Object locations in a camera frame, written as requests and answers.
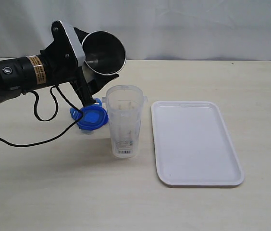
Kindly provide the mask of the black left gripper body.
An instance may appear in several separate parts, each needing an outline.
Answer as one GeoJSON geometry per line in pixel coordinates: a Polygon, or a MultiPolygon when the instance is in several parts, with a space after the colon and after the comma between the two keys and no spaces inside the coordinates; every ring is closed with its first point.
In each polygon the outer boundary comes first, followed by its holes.
{"type": "Polygon", "coordinates": [[[51,24],[53,42],[40,51],[40,55],[45,62],[47,84],[49,86],[58,86],[59,84],[68,82],[83,106],[92,105],[95,103],[95,100],[89,92],[85,74],[82,69],[83,65],[78,68],[70,69],[68,60],[63,56],[64,50],[61,50],[62,47],[56,40],[59,31],[57,22],[58,20],[51,24]]]}

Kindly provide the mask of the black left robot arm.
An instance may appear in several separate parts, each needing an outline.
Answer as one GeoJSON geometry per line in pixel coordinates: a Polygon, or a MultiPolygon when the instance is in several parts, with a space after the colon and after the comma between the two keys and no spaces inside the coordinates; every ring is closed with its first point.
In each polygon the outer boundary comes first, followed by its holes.
{"type": "Polygon", "coordinates": [[[63,21],[51,25],[53,42],[39,54],[0,60],[0,103],[69,83],[83,106],[116,79],[126,62],[121,41],[106,31],[84,32],[63,21]]]}

